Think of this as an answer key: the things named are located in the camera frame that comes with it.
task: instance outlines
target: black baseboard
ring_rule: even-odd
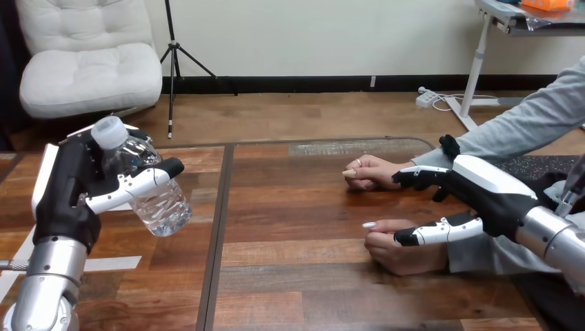
[[[477,90],[538,90],[556,79],[554,74],[485,74]],[[179,94],[323,93],[323,92],[415,92],[420,86],[434,91],[465,90],[468,75],[437,74],[412,76],[338,77],[184,77],[175,85]],[[170,90],[170,77],[163,78],[163,93]]]

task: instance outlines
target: power strip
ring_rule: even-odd
[[[427,90],[425,93],[419,95],[417,98],[417,106],[430,108],[433,102],[439,99],[439,95],[431,90]]]

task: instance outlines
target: robotic finger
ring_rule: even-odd
[[[132,201],[157,187],[166,185],[171,179],[183,172],[185,166],[177,158],[169,158],[152,167],[139,168],[128,176],[119,174],[101,184],[106,186],[106,193],[91,194],[85,198],[86,205],[95,213],[101,214],[119,205]],[[103,192],[103,188],[94,187],[95,192]]]
[[[431,245],[450,243],[475,237],[483,230],[482,219],[469,211],[441,218],[416,228],[399,230],[394,233],[394,241],[402,246]]]
[[[400,170],[392,176],[392,179],[395,183],[400,183],[403,188],[424,189],[430,185],[441,185],[448,172],[449,169],[446,168],[418,165]]]

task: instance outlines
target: fist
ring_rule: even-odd
[[[364,155],[349,163],[342,174],[348,185],[357,190],[371,191],[376,187],[395,190],[400,188],[400,184],[394,183],[392,176],[404,168],[414,166],[412,161],[395,164],[372,155]]]
[[[384,219],[366,223],[370,230],[364,246],[374,260],[399,276],[443,270],[447,266],[447,245],[402,247],[394,241],[394,232],[413,228],[416,223],[406,219]]]

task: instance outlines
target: white bottle cap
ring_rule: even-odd
[[[100,119],[92,128],[92,137],[102,150],[111,150],[128,139],[128,130],[116,116]]]

